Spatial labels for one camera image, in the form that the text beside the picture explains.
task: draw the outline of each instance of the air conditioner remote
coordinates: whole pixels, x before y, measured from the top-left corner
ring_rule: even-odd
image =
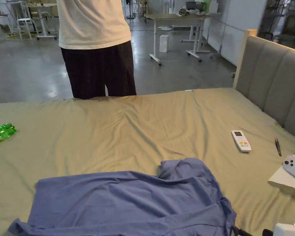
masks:
[[[231,134],[233,135],[235,142],[237,143],[239,149],[242,152],[250,152],[251,151],[251,146],[242,131],[233,130],[231,132]]]

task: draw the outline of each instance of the person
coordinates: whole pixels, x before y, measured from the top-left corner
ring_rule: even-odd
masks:
[[[131,32],[120,0],[57,0],[59,46],[73,96],[136,95]]]

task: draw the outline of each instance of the gray headboard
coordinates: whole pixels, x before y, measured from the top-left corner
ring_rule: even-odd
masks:
[[[249,36],[236,89],[295,136],[295,50]]]

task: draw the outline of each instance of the bed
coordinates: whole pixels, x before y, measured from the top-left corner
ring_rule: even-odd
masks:
[[[0,104],[0,126],[11,122],[18,130],[0,143],[0,236],[9,235],[16,218],[27,221],[39,179],[125,170],[157,175],[162,160],[187,157],[215,175],[237,227],[256,236],[294,223],[295,189],[268,179],[295,154],[295,50],[250,34],[235,89]],[[231,130],[244,132],[251,153],[239,151]]]

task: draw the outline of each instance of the folded blue shirt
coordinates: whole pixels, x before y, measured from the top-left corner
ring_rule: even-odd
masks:
[[[20,236],[229,236],[236,213],[211,171],[194,158],[161,162],[159,176],[134,171],[39,180]]]

